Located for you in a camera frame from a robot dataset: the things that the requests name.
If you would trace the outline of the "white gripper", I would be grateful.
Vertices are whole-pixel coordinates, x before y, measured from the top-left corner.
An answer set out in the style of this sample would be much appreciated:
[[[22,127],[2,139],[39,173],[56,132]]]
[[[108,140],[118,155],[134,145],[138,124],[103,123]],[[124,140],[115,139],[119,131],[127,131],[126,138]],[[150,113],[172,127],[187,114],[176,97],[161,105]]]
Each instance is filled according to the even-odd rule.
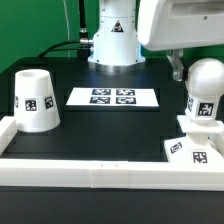
[[[138,40],[150,51],[168,50],[180,82],[182,49],[224,44],[224,0],[140,0]]]

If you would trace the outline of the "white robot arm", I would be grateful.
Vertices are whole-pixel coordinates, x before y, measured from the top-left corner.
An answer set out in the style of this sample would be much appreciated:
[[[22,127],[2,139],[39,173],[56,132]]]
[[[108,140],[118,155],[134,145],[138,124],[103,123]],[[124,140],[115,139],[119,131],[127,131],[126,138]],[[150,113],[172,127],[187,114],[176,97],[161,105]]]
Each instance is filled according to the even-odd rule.
[[[224,44],[224,0],[99,0],[99,29],[89,64],[108,72],[145,61],[143,48],[165,51],[183,79],[186,48]]]

